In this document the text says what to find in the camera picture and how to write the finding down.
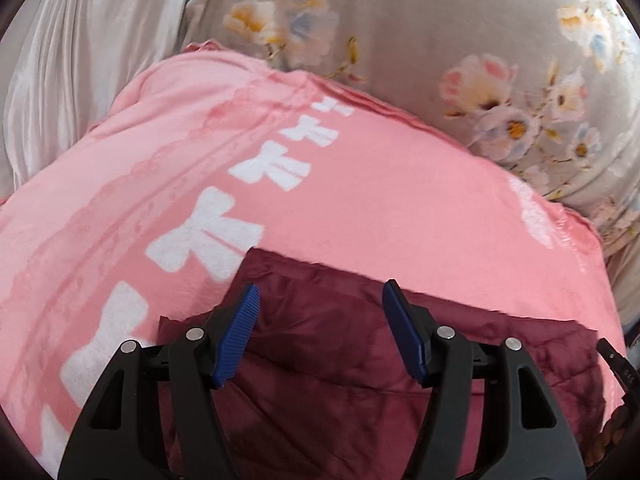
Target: silver bolt head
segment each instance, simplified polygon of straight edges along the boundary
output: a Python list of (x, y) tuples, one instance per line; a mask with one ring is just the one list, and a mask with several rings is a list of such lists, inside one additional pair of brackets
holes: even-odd
[(507, 341), (505, 341), (504, 343), (505, 345), (507, 345), (507, 348), (509, 350), (513, 350), (514, 352), (517, 352), (522, 348), (522, 342), (514, 337), (507, 338)]
[(136, 341), (133, 341), (133, 339), (131, 339), (129, 341), (125, 341), (124, 343), (122, 343), (120, 345), (120, 351), (125, 353), (125, 354), (130, 354), (136, 348), (138, 348), (138, 343)]
[(202, 339), (202, 336), (204, 336), (204, 330), (199, 326), (187, 330), (187, 339), (189, 341), (197, 341), (198, 339)]
[(443, 325), (439, 326), (436, 330), (436, 334), (438, 334), (443, 339), (451, 339), (456, 335), (456, 331), (453, 330), (450, 326)]

